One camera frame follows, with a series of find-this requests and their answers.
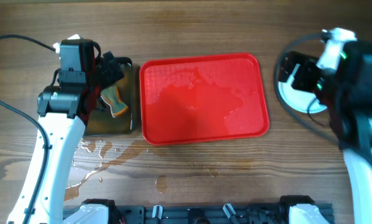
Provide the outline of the orange green scrub sponge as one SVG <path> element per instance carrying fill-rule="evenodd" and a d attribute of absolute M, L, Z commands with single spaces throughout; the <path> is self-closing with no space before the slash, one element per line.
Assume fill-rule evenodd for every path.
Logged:
<path fill-rule="evenodd" d="M 115 85 L 101 92 L 102 100 L 110 107 L 112 117 L 116 118 L 128 111 L 129 107 L 121 99 L 119 88 Z"/>

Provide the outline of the light blue plate top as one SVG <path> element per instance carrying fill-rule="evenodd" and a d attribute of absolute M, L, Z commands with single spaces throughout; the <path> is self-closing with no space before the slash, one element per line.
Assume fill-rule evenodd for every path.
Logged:
<path fill-rule="evenodd" d="M 286 82 L 278 82 L 279 93 L 281 98 L 292 109 L 307 114 L 321 113 L 327 109 L 325 105 L 321 105 L 313 93 L 295 90 L 291 84 Z"/>

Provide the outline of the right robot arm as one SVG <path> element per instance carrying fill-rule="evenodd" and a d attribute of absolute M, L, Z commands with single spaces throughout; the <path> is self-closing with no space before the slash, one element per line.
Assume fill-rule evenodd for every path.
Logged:
<path fill-rule="evenodd" d="M 283 108 L 301 125 L 342 151 L 353 197 L 355 223 L 372 223 L 372 42 L 348 41 L 336 52 L 335 68 L 319 68 L 318 59 L 285 47 L 274 69 L 274 89 Z M 314 94 L 327 107 L 334 137 L 299 118 L 281 96 L 279 84 Z"/>

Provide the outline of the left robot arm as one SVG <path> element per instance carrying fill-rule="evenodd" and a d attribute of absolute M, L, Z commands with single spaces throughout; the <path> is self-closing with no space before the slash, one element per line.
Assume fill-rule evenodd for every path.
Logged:
<path fill-rule="evenodd" d="M 124 77 L 127 57 L 105 53 L 82 65 L 81 57 L 61 56 L 58 84 L 38 97 L 37 140 L 21 194 L 8 223 L 62 223 L 66 184 L 73 155 L 102 90 Z"/>

